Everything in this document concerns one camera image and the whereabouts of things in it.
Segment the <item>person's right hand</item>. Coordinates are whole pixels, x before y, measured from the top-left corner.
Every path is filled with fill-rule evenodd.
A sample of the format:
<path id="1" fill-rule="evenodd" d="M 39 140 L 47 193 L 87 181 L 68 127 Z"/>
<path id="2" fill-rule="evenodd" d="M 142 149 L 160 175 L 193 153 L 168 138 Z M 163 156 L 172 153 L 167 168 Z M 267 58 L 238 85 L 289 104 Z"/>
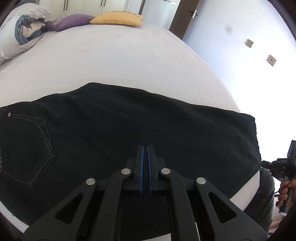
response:
<path id="1" fill-rule="evenodd" d="M 288 192 L 289 188 L 294 189 L 292 202 L 295 201 L 296 180 L 293 179 L 293 180 L 288 180 L 288 181 L 282 181 L 280 184 L 279 196 L 278 196 L 278 201 L 276 202 L 276 207 L 280 207 L 283 205 L 284 201 L 288 197 L 287 192 Z"/>

